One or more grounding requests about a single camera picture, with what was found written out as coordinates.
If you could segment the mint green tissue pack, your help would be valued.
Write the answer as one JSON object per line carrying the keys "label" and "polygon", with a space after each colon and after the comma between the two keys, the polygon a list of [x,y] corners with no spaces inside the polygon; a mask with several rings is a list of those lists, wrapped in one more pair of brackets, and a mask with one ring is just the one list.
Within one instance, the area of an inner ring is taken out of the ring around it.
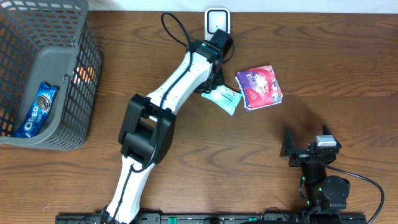
{"label": "mint green tissue pack", "polygon": [[201,96],[216,103],[231,116],[234,115],[235,109],[242,98],[241,93],[224,85],[218,86],[209,93],[202,93]]}

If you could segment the purple pink tissue pack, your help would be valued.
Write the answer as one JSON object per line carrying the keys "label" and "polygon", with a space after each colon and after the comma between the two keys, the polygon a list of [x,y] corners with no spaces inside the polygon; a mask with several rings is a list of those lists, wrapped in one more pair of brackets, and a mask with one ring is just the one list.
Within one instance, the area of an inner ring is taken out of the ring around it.
{"label": "purple pink tissue pack", "polygon": [[243,95],[246,111],[282,103],[283,93],[271,65],[240,71],[235,79]]}

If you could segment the orange tissue pack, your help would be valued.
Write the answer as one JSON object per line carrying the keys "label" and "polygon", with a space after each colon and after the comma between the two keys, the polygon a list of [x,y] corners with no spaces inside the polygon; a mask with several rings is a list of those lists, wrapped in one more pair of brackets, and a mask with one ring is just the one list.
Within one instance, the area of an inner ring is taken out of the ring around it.
{"label": "orange tissue pack", "polygon": [[93,67],[78,67],[74,73],[73,82],[79,85],[80,83],[90,84],[95,80],[95,71]]}

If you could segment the blue Oreo cookie pack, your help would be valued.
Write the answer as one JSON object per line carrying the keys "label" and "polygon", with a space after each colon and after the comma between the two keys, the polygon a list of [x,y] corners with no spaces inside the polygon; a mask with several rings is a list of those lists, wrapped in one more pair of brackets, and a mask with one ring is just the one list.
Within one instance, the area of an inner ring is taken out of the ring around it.
{"label": "blue Oreo cookie pack", "polygon": [[14,133],[14,137],[32,138],[39,133],[50,114],[57,92],[58,88],[56,86],[51,86],[44,82],[40,83],[24,122]]}

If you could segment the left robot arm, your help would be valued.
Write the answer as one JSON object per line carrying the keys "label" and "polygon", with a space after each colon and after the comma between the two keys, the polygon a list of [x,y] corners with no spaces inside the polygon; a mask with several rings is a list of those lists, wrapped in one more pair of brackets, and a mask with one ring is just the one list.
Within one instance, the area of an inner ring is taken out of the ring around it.
{"label": "left robot arm", "polygon": [[121,175],[112,201],[101,213],[102,223],[136,219],[149,174],[171,147],[179,109],[194,91],[214,79],[232,46],[231,35],[221,29],[210,40],[194,41],[158,89],[129,100],[118,136]]}

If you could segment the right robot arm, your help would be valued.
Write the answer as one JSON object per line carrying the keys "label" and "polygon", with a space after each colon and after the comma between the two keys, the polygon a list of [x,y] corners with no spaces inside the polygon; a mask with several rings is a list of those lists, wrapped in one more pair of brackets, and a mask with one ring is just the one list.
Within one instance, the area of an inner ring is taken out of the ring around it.
{"label": "right robot arm", "polygon": [[285,129],[280,156],[289,158],[289,166],[301,168],[300,193],[308,204],[297,215],[299,222],[341,223],[340,212],[347,207],[350,183],[326,173],[327,165],[336,160],[340,149],[341,144],[325,125],[322,134],[306,149],[296,149],[290,131]]}

